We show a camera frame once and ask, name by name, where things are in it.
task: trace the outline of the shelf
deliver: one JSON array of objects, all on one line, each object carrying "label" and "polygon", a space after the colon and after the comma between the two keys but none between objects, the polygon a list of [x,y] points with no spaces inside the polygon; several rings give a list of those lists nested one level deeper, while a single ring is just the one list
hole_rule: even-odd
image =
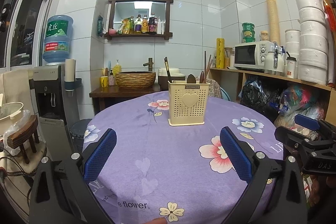
[{"label": "shelf", "polygon": [[246,74],[249,74],[249,75],[260,75],[260,76],[277,78],[277,79],[286,80],[286,81],[290,81],[290,82],[300,83],[300,84],[304,84],[304,85],[310,85],[310,86],[317,87],[319,89],[324,89],[324,90],[329,90],[329,91],[331,91],[331,89],[332,89],[332,87],[327,86],[327,85],[319,85],[319,84],[315,84],[315,83],[311,83],[311,82],[307,82],[307,81],[302,81],[302,80],[299,80],[299,79],[292,79],[292,78],[279,76],[279,75],[269,75],[269,74],[262,73],[262,72],[238,70],[238,69],[237,70],[235,70],[235,69],[219,69],[219,68],[210,68],[210,70],[221,70],[221,71],[229,71],[229,72],[236,72],[236,73],[246,73]]},{"label": "shelf", "polygon": [[151,34],[151,33],[123,33],[123,34],[113,34],[109,35],[108,33],[105,34],[108,40],[111,40],[113,37],[161,37],[165,40],[168,40],[169,37],[172,37],[173,33],[169,33],[167,36],[166,34]]}]

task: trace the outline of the microwave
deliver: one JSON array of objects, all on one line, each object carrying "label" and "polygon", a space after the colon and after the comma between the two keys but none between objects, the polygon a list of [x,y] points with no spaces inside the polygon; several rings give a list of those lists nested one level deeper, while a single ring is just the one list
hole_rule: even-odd
[{"label": "microwave", "polygon": [[258,41],[235,46],[235,64],[241,69],[263,70],[268,52],[274,52],[274,43]]}]

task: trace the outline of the purple tablecloth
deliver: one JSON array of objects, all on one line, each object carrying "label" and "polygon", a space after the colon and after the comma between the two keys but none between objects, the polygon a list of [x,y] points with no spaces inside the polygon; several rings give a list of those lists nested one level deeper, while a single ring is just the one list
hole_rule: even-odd
[{"label": "purple tablecloth", "polygon": [[[90,183],[117,224],[139,224],[160,216],[168,222],[221,223],[247,185],[219,141],[224,126],[254,151],[282,159],[274,125],[254,110],[209,97],[204,125],[172,127],[168,100],[168,92],[158,92],[122,102],[100,112],[88,125],[84,149],[108,128],[117,133],[115,149],[98,180]],[[255,216],[268,200],[273,186],[269,182]]]}]

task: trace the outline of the bronze faucet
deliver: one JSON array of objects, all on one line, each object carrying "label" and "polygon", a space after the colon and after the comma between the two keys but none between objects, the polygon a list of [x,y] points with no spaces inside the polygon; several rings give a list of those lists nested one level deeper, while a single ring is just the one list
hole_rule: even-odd
[{"label": "bronze faucet", "polygon": [[144,67],[148,66],[148,71],[153,71],[153,65],[154,63],[152,58],[148,59],[148,63],[143,64]]}]

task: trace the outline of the silver bolt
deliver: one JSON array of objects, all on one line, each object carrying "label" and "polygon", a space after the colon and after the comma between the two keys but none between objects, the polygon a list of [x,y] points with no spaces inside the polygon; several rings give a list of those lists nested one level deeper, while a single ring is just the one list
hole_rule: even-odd
[{"label": "silver bolt", "polygon": [[79,158],[79,156],[80,156],[79,153],[73,153],[73,154],[71,155],[71,158],[72,158],[73,160],[76,160],[76,159]]},{"label": "silver bolt", "polygon": [[257,158],[259,158],[259,159],[263,159],[263,158],[265,158],[265,154],[264,154],[263,152],[257,152],[257,153],[256,153],[256,156],[257,156]]},{"label": "silver bolt", "polygon": [[45,164],[49,160],[48,157],[43,157],[41,160],[41,163]]},{"label": "silver bolt", "polygon": [[290,162],[295,162],[295,158],[294,158],[293,156],[289,156],[289,157],[288,157],[288,160],[289,160]]}]

